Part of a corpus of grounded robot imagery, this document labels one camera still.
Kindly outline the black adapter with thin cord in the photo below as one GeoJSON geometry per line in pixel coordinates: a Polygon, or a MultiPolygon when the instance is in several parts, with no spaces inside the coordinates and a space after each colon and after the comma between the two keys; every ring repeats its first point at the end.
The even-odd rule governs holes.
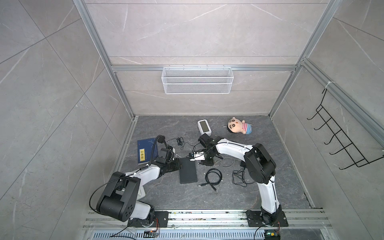
{"type": "Polygon", "coordinates": [[[177,145],[180,146],[180,150],[183,150],[185,148],[185,145],[189,145],[189,146],[193,147],[192,151],[187,156],[185,156],[185,158],[189,158],[189,159],[193,158],[196,147],[197,147],[197,145],[200,144],[200,143],[197,143],[195,145],[192,145],[188,142],[185,142],[183,137],[178,137],[178,138],[173,138],[173,139],[167,140],[166,146],[168,147],[169,146],[168,142],[172,142],[172,141],[177,142],[177,145]]]}

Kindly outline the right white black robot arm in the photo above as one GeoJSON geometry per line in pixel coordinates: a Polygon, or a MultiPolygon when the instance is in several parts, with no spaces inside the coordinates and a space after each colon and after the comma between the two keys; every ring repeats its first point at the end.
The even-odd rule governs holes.
{"type": "Polygon", "coordinates": [[[262,144],[244,145],[225,138],[211,138],[207,134],[199,137],[204,147],[201,154],[204,161],[213,161],[213,157],[224,154],[243,161],[250,177],[257,183],[261,195],[261,217],[268,225],[274,224],[282,213],[275,188],[276,163],[262,144]]]}

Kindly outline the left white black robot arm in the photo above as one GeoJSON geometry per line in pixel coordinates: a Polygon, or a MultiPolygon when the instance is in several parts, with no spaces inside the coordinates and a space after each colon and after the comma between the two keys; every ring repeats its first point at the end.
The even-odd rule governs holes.
{"type": "Polygon", "coordinates": [[[93,208],[95,213],[126,222],[137,220],[143,226],[155,221],[155,208],[140,202],[139,190],[145,184],[163,175],[180,170],[179,159],[175,158],[175,149],[167,144],[164,136],[158,135],[151,149],[150,162],[144,167],[129,173],[115,172],[110,180],[97,188],[103,192],[93,208]]]}

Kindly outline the black perforated box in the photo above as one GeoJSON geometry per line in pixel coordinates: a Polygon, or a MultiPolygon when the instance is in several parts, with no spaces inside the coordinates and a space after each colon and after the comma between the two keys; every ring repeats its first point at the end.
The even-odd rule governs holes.
{"type": "Polygon", "coordinates": [[[195,162],[191,161],[188,158],[182,158],[182,159],[179,159],[179,163],[180,163],[180,171],[179,171],[180,183],[182,185],[197,183],[198,176],[197,176],[197,169],[196,169],[195,162]]]}

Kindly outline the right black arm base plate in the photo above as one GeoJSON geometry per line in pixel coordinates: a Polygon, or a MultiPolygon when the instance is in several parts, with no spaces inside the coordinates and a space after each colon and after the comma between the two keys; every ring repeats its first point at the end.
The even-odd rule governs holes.
{"type": "Polygon", "coordinates": [[[283,211],[277,211],[274,214],[269,214],[263,211],[247,210],[246,219],[249,227],[288,227],[288,221],[283,211]]]}

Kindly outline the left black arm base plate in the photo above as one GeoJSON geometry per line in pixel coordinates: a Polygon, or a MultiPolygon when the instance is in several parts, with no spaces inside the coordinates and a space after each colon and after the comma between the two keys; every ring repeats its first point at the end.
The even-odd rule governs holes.
{"type": "Polygon", "coordinates": [[[166,228],[168,226],[169,221],[169,212],[167,211],[154,211],[150,212],[149,216],[142,219],[131,219],[128,221],[129,227],[136,228],[155,228],[156,226],[160,228],[166,228]]]}

